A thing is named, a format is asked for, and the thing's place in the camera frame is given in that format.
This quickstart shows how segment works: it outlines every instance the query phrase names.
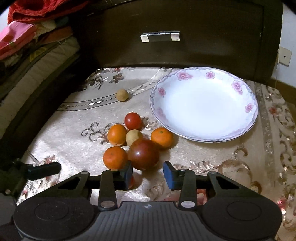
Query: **power outlet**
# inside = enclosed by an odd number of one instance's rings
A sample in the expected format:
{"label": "power outlet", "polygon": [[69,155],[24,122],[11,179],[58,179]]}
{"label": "power outlet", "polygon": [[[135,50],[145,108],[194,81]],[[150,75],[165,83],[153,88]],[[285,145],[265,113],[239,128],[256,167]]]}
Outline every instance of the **power outlet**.
{"label": "power outlet", "polygon": [[279,47],[279,62],[283,65],[289,66],[292,52],[286,48]]}

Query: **floral plate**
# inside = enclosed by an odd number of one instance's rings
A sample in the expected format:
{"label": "floral plate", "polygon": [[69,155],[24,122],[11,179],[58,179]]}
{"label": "floral plate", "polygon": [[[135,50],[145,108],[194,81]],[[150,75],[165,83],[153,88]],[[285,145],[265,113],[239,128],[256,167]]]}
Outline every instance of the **floral plate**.
{"label": "floral plate", "polygon": [[152,89],[150,106],[168,130],[199,142],[224,142],[255,123],[258,103],[249,86],[226,71],[207,67],[181,69]]}

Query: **tablecloth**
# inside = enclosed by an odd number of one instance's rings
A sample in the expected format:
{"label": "tablecloth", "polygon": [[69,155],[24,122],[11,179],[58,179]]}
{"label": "tablecloth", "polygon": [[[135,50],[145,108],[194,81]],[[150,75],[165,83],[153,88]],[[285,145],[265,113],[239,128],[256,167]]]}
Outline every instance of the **tablecloth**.
{"label": "tablecloth", "polygon": [[[18,203],[81,171],[100,175],[107,168],[102,156],[111,147],[107,132],[123,123],[129,112],[144,121],[142,133],[150,136],[160,124],[153,116],[151,88],[172,68],[98,69],[72,93],[47,121],[23,156],[23,161],[40,165],[58,161],[58,175],[29,181]],[[135,188],[116,191],[121,201],[160,201],[172,194],[161,169],[169,160],[176,169],[188,168],[206,175],[216,170],[276,202],[283,214],[277,240],[296,239],[296,129],[291,113],[277,89],[245,80],[257,97],[259,114],[255,125],[243,136],[222,143],[200,143],[175,136],[173,148],[161,152],[159,168],[134,169]],[[131,98],[119,102],[118,89]],[[90,202],[97,203],[98,190]]]}

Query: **metal handle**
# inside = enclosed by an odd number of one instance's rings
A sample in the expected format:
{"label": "metal handle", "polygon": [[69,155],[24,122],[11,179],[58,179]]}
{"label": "metal handle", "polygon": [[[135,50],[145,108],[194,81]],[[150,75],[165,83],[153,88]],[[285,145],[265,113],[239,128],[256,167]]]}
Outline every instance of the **metal handle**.
{"label": "metal handle", "polygon": [[180,41],[180,31],[162,31],[141,34],[143,43],[159,41]]}

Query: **floral tablecloth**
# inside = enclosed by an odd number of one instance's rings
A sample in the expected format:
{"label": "floral tablecloth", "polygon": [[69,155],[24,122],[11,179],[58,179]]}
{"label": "floral tablecloth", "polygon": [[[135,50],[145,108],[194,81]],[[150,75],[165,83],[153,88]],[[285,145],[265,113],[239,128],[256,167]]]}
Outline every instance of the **floral tablecloth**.
{"label": "floral tablecloth", "polygon": [[[107,168],[102,156],[111,147],[106,138],[113,123],[123,123],[129,112],[144,122],[142,133],[150,136],[160,124],[152,115],[151,88],[171,68],[107,68],[96,70],[52,115],[22,160],[33,165],[58,161],[58,175],[29,181],[18,203],[81,171],[100,175]],[[161,153],[175,168],[189,168],[206,175],[216,170],[276,202],[283,224],[277,240],[296,239],[296,128],[278,90],[245,81],[257,97],[259,114],[245,135],[229,142],[200,143],[176,137],[173,148]],[[118,102],[115,93],[126,89],[130,100]],[[117,191],[121,201],[160,201],[172,195],[161,168],[142,172],[134,169],[136,188]],[[98,190],[90,202],[97,203]]]}

